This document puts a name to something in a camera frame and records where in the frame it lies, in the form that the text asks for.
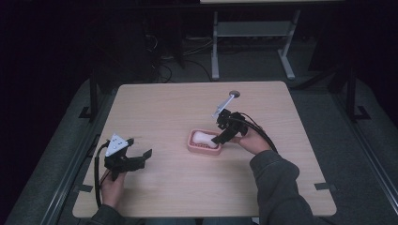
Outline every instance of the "cable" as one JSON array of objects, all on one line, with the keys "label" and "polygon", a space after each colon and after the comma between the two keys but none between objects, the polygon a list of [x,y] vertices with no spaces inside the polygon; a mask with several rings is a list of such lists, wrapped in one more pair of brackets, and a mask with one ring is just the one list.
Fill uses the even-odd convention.
[{"label": "cable", "polygon": [[153,53],[153,51],[156,49],[156,47],[158,47],[158,44],[159,44],[158,39],[155,36],[151,36],[151,35],[146,35],[146,37],[155,39],[155,44],[152,47],[152,49],[147,49],[148,51]]},{"label": "cable", "polygon": [[164,82],[164,81],[161,79],[161,82],[162,82],[162,83],[168,83],[168,82],[170,82],[171,79],[172,79],[172,76],[173,76],[173,71],[172,71],[169,67],[167,67],[167,66],[165,66],[165,65],[163,65],[163,64],[160,64],[159,66],[168,69],[169,72],[170,72],[170,75],[169,75],[169,77],[166,79],[166,81]]},{"label": "cable", "polygon": [[213,39],[211,39],[208,43],[206,43],[205,45],[203,45],[201,47],[198,47],[198,48],[193,49],[193,50],[186,51],[186,52],[184,52],[182,54],[183,55],[189,55],[189,54],[199,53],[200,51],[205,50],[208,47],[210,47],[212,43],[213,43]]},{"label": "cable", "polygon": [[100,208],[101,206],[101,201],[100,201],[100,151],[102,151],[102,149],[104,147],[108,147],[109,143],[111,141],[107,140],[105,144],[103,144],[99,150],[97,151],[97,155],[94,158],[94,186],[95,186],[95,191],[96,191],[96,201],[97,201],[97,206],[98,208]]},{"label": "cable", "polygon": [[194,63],[194,64],[196,64],[197,66],[201,67],[201,68],[205,71],[205,73],[206,73],[208,79],[209,79],[211,82],[213,82],[213,80],[211,79],[210,74],[207,72],[207,69],[206,69],[202,64],[200,64],[200,63],[198,63],[198,62],[195,62],[195,61],[192,61],[192,60],[188,60],[188,59],[184,59],[184,61],[185,61],[185,62],[189,62],[189,63]]},{"label": "cable", "polygon": [[257,123],[254,122],[254,120],[246,113],[241,112],[240,114],[245,115],[246,117],[248,117],[256,126],[258,126],[259,128],[261,128],[261,126],[259,126]]},{"label": "cable", "polygon": [[100,184],[99,184],[100,187],[102,186],[103,181],[106,179],[106,177],[109,175],[110,172],[111,172],[111,171],[108,171],[108,172],[105,174],[105,176],[103,177],[103,179],[100,181]]}]

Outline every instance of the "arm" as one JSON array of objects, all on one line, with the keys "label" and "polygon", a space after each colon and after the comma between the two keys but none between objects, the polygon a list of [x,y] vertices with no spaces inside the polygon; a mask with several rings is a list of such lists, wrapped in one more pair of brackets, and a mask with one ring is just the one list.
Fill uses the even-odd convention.
[{"label": "arm", "polygon": [[125,219],[117,212],[120,199],[123,195],[126,172],[120,173],[116,180],[107,170],[101,178],[102,205],[97,213],[86,223],[87,225],[119,225],[124,224]]},{"label": "arm", "polygon": [[309,204],[299,195],[299,168],[269,150],[250,128],[239,144],[255,154],[250,165],[258,188],[260,224],[314,224]]}]

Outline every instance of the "metal bracket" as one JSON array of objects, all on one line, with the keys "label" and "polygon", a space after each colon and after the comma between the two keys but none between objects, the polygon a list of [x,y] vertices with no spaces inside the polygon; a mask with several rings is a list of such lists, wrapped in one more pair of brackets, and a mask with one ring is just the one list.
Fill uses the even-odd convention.
[{"label": "metal bracket", "polygon": [[97,96],[97,82],[94,73],[90,76],[90,107],[83,107],[80,112],[79,118],[89,118],[90,123],[94,121],[99,111],[98,109],[98,96]]},{"label": "metal bracket", "polygon": [[351,68],[348,74],[347,82],[347,96],[346,96],[346,112],[352,122],[357,123],[357,120],[371,119],[369,113],[366,112],[363,106],[358,106],[360,114],[355,114],[355,91],[357,84],[356,73]]},{"label": "metal bracket", "polygon": [[324,190],[324,189],[328,189],[330,192],[336,191],[337,188],[334,185],[330,185],[328,183],[318,183],[318,184],[314,184],[316,190]]}]

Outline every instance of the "person's right hand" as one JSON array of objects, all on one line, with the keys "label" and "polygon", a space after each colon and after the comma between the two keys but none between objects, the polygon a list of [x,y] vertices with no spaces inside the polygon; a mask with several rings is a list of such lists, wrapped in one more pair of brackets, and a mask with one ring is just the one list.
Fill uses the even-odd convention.
[{"label": "person's right hand", "polygon": [[239,140],[239,145],[255,155],[266,150],[271,150],[269,144],[250,127],[248,127],[246,135]]}]

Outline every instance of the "hand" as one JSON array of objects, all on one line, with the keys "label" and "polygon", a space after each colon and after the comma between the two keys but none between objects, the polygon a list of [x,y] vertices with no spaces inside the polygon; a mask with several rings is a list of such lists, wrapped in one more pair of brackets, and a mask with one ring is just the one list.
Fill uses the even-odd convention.
[{"label": "hand", "polygon": [[250,127],[248,127],[246,135],[239,140],[239,145],[255,155],[266,150],[271,150],[269,144]]},{"label": "hand", "polygon": [[112,180],[112,173],[106,170],[105,174],[102,176],[101,180],[101,196],[102,203],[113,207],[117,210],[120,199],[124,191],[124,180],[126,177],[126,172],[119,174],[116,180]]}]

